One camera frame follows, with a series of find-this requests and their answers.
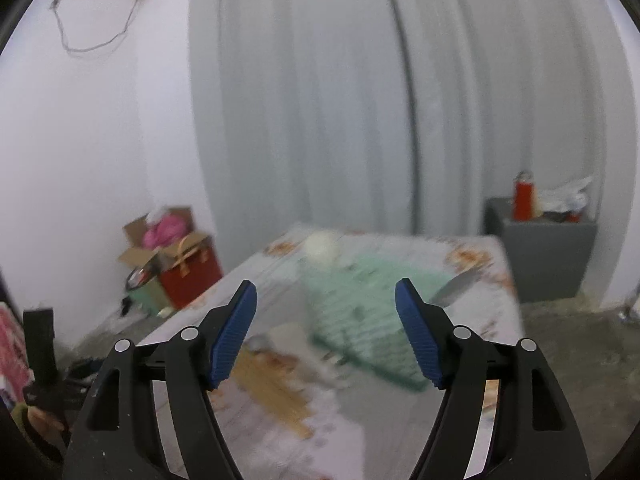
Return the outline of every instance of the cardboard box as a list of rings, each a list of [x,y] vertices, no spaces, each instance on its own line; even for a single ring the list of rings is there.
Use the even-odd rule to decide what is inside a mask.
[[[209,238],[208,234],[194,230],[193,216],[191,215],[190,207],[171,207],[169,208],[169,211],[172,214],[184,218],[187,222],[189,234],[182,245],[183,253],[201,243],[203,240],[206,240],[206,238]],[[122,229],[127,235],[127,240],[129,240],[129,243],[131,244],[131,247],[118,257],[118,260],[126,264],[126,266],[131,269],[144,267],[156,256],[159,259],[159,264],[162,270],[169,269],[175,264],[178,257],[179,241],[168,247],[161,247],[156,250],[149,250],[142,247],[142,238],[147,229],[146,215],[136,218],[133,222],[128,223]]]

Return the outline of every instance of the red bag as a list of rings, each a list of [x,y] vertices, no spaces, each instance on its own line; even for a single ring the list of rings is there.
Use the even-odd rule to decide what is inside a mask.
[[[203,242],[183,253],[182,246],[186,239],[180,240],[175,265],[160,274],[160,282],[175,308],[187,306],[222,278],[211,245]]]

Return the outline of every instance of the red bottle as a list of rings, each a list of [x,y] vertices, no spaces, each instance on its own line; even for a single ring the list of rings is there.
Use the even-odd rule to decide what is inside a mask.
[[[533,175],[521,171],[513,186],[513,219],[524,222],[533,218]]]

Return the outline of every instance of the hanging cable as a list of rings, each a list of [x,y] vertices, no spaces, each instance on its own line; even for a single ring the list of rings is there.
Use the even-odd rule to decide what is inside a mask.
[[[133,2],[133,5],[131,6],[131,10],[129,11],[129,15],[127,16],[127,21],[125,22],[123,29],[119,33],[117,33],[115,36],[113,36],[110,40],[104,41],[103,43],[99,43],[94,46],[89,46],[87,48],[74,48],[69,46],[69,42],[65,33],[65,27],[62,24],[60,15],[58,14],[58,7],[60,6],[60,0],[53,0],[50,8],[51,10],[53,10],[53,14],[56,17],[56,22],[58,24],[58,31],[60,32],[60,43],[62,43],[62,48],[64,48],[70,54],[82,54],[84,52],[91,52],[92,50],[97,50],[98,48],[107,46],[113,43],[114,41],[116,41],[118,38],[122,36],[126,36],[129,30],[129,25],[131,25],[131,22],[133,21],[132,20],[133,13],[136,10],[136,7],[138,6],[138,2],[139,0],[135,0]]]

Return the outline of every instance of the white plastic bag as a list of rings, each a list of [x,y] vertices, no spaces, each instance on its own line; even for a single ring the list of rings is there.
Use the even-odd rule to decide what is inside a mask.
[[[589,199],[583,191],[593,180],[593,177],[578,178],[556,187],[555,189],[538,190],[538,202],[542,211],[555,213],[580,212]]]

